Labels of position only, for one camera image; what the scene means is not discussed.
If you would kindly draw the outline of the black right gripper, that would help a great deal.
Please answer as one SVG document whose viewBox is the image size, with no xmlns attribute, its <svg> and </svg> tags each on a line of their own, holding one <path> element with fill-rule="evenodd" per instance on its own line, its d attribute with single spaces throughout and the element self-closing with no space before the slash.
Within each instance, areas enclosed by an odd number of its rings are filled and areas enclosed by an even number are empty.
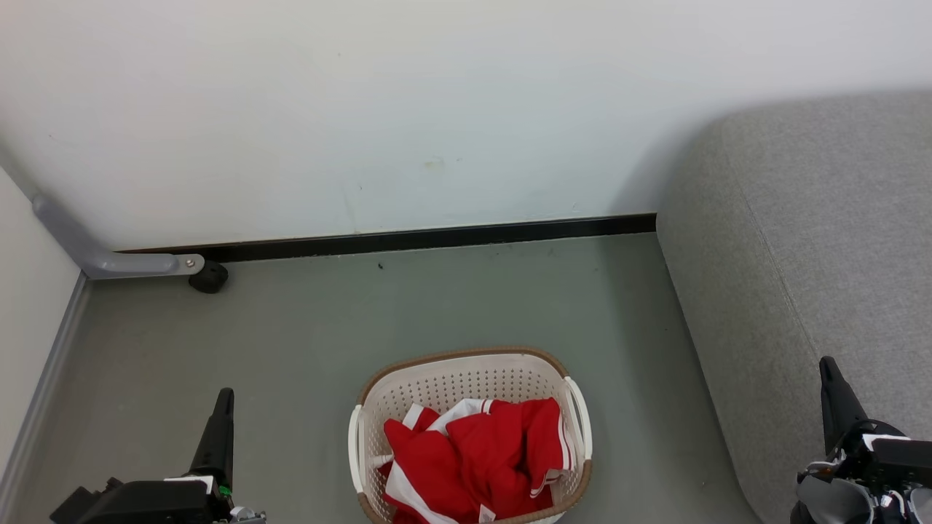
<svg viewBox="0 0 932 524">
<path fill-rule="evenodd" d="M 868 492 L 931 488 L 931 442 L 912 439 L 881 421 L 868 420 L 852 386 L 832 356 L 819 360 L 820 405 L 826 453 L 837 451 L 836 477 Z"/>
</svg>

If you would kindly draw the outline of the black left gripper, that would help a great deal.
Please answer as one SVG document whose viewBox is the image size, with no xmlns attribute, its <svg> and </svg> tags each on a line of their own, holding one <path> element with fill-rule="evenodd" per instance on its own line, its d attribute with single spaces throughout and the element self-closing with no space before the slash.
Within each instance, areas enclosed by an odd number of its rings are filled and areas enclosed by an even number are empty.
<svg viewBox="0 0 932 524">
<path fill-rule="evenodd" d="M 223 388 L 201 434 L 187 477 L 77 488 L 52 511 L 52 523 L 221 523 L 231 521 L 235 392 Z"/>
</svg>

